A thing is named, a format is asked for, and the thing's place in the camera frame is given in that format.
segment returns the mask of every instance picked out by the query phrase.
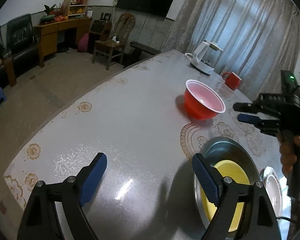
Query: red bowl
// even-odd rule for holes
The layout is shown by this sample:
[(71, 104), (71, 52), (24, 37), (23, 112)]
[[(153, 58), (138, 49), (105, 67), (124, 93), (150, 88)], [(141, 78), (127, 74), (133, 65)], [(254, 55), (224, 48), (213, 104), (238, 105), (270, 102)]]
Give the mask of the red bowl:
[(195, 119), (210, 119), (226, 111), (221, 97), (213, 89), (197, 80), (186, 81), (184, 98), (186, 111)]

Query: potted plant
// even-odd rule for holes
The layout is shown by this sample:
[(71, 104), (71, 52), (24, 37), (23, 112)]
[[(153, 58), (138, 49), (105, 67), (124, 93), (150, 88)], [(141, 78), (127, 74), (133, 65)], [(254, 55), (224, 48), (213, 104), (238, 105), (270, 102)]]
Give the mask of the potted plant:
[(51, 7), (49, 7), (48, 5), (44, 5), (45, 7), (45, 10), (44, 12), (47, 14), (47, 15), (51, 15), (51, 14), (54, 14), (53, 13), (53, 9), (55, 8), (56, 4), (52, 5)]

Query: curtain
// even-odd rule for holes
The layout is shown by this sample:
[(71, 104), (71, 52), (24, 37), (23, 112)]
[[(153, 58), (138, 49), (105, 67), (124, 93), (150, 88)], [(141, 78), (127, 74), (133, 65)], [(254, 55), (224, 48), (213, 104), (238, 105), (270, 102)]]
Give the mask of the curtain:
[(186, 0), (162, 51), (193, 52), (207, 39), (205, 61), (242, 78), (240, 91), (280, 93), (280, 70), (294, 70), (300, 49), (300, 11), (291, 0)]

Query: floor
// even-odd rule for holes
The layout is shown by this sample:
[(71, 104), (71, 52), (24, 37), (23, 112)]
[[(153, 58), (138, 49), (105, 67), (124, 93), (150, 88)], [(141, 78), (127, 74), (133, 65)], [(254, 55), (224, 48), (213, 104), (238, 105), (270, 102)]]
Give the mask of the floor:
[(8, 239), (15, 239), (22, 209), (6, 186), (3, 174), (25, 141), (62, 107), (104, 79), (122, 71), (114, 64), (106, 71), (102, 59), (91, 63), (92, 55), (69, 50), (56, 54), (45, 67), (34, 67), (6, 87), (8, 100), (0, 107), (0, 228)]

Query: human hand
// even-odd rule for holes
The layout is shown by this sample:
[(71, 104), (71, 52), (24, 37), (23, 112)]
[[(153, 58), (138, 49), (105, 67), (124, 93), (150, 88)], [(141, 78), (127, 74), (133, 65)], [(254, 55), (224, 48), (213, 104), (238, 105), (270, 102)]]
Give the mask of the human hand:
[[(282, 173), (287, 177), (287, 175), (292, 171), (293, 164), (296, 163), (297, 157), (293, 151), (293, 145), (288, 142), (283, 141), (282, 135), (277, 136), (280, 143), (279, 152), (281, 154), (281, 164), (282, 164)], [(294, 143), (300, 147), (300, 136), (295, 136), (293, 138)]]

